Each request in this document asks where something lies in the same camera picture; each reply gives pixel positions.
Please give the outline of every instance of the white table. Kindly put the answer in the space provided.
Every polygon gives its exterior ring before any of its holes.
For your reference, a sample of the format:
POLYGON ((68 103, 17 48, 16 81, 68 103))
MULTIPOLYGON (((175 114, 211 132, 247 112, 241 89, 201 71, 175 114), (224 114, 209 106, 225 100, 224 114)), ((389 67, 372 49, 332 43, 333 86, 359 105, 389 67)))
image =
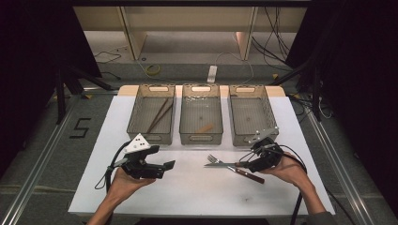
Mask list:
MULTIPOLYGON (((205 168, 207 156, 223 161, 237 161, 249 148, 232 145, 227 97, 222 95, 222 122, 224 133, 221 145, 182 145, 179 139, 179 115, 181 95, 177 92, 176 119, 173 143, 161 146, 159 153, 149 155, 146 161, 162 164, 175 160, 175 167, 162 179, 141 188, 120 204, 116 214, 142 218, 266 218, 291 216, 299 191, 293 185, 272 176, 256 172, 265 178, 264 185, 225 168, 205 168)), ((134 105, 134 96, 114 97, 102 129, 85 168, 84 175, 70 205, 69 212, 79 216, 92 215, 106 194, 106 190, 94 189, 117 149, 130 138, 127 125, 134 105)), ((280 134, 276 143, 293 148, 304 160, 321 201, 335 214, 329 197, 308 149, 288 97, 269 97, 280 134)), ((299 215, 307 215, 302 203, 299 215)))

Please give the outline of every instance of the sleeve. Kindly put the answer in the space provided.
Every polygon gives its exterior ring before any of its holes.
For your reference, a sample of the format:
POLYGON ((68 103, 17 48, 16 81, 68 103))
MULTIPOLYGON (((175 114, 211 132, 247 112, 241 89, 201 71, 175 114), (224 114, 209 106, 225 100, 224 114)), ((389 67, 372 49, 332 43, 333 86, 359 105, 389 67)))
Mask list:
POLYGON ((307 216, 307 225, 337 225, 330 212, 323 212, 307 216))

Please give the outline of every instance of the metal rail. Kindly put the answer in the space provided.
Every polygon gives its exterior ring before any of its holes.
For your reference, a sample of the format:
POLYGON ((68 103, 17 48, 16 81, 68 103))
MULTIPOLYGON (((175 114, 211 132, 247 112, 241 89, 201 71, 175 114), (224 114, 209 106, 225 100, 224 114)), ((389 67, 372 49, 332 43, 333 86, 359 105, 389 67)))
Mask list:
POLYGON ((331 140, 328 136, 328 133, 325 131, 322 122, 317 122, 315 116, 312 113, 309 113, 310 122, 315 130, 316 135, 321 142, 323 149, 329 159, 333 170, 336 172, 337 178, 339 179, 343 191, 349 200, 355 215, 361 225, 372 225, 375 224, 369 214, 369 210, 363 201, 360 193, 355 187, 351 177, 349 176, 346 168, 344 167, 343 162, 340 160, 339 155, 336 152, 331 140))
POLYGON ((38 161, 33 167, 31 173, 29 173, 29 176, 26 178, 24 184, 22 185, 12 204, 8 208, 6 216, 2 219, 2 225, 17 224, 20 216, 23 213, 24 208, 26 207, 30 199, 30 196, 33 193, 33 190, 35 189, 36 184, 38 183, 38 180, 40 179, 44 169, 46 168, 47 162, 51 158, 54 149, 58 145, 59 139, 65 129, 66 124, 68 123, 72 110, 76 103, 79 101, 79 99, 80 96, 74 96, 69 100, 67 113, 64 119, 59 125, 55 126, 55 129, 49 141, 47 141, 43 151, 41 152, 38 161))

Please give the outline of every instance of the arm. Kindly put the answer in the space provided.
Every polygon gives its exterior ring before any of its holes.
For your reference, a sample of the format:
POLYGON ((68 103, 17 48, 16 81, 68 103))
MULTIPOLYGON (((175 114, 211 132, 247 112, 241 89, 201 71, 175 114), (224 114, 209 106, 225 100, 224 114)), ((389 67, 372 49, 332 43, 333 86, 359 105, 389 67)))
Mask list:
POLYGON ((311 182, 305 171, 301 166, 291 158, 282 157, 278 166, 263 170, 261 173, 272 174, 287 183, 296 186, 307 206, 310 215, 326 212, 326 209, 316 193, 315 186, 311 182))
POLYGON ((155 179, 134 179, 127 175, 123 169, 118 168, 108 193, 87 225, 105 224, 118 205, 124 202, 139 188, 152 184, 153 182, 155 182, 155 179))

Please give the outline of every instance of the metal tray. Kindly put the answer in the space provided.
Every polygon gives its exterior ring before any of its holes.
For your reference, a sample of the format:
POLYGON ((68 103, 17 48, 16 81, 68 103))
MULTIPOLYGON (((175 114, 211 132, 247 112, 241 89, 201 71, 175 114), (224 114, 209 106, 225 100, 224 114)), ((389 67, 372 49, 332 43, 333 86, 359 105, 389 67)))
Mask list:
MULTIPOLYGON (((257 130, 277 128, 264 85, 230 85, 228 99, 234 146, 251 145, 257 130)), ((270 138, 278 134, 276 130, 270 138)))
POLYGON ((175 98, 173 84, 141 84, 127 128, 130 138, 141 133, 150 144, 171 144, 175 98))
POLYGON ((222 107, 217 84, 184 84, 179 133, 182 144, 221 144, 222 107))

